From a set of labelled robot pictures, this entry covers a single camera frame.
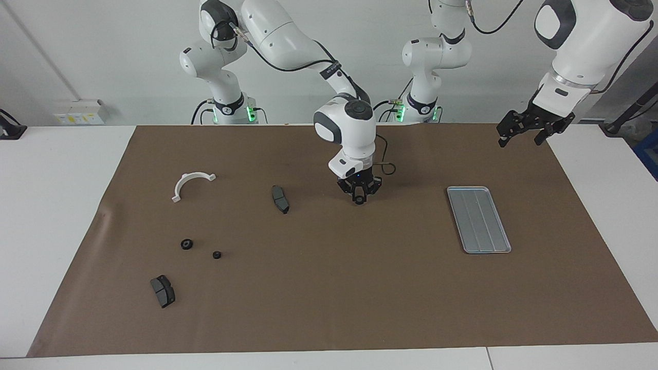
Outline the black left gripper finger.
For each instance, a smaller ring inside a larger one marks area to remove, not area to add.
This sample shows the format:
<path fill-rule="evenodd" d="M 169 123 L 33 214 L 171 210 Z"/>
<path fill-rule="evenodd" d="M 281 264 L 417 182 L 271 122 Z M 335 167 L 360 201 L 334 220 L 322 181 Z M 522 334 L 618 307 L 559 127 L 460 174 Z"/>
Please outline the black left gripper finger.
<path fill-rule="evenodd" d="M 500 123 L 497 125 L 497 132 L 500 136 L 498 145 L 504 148 L 508 141 L 519 134 L 524 133 L 523 128 L 524 115 L 518 113 L 516 110 L 510 110 Z"/>
<path fill-rule="evenodd" d="M 543 127 L 534 138 L 535 144 L 542 145 L 550 136 L 564 133 L 569 124 L 573 122 L 574 118 L 574 114 L 569 114 L 567 117 L 555 122 L 543 122 Z"/>

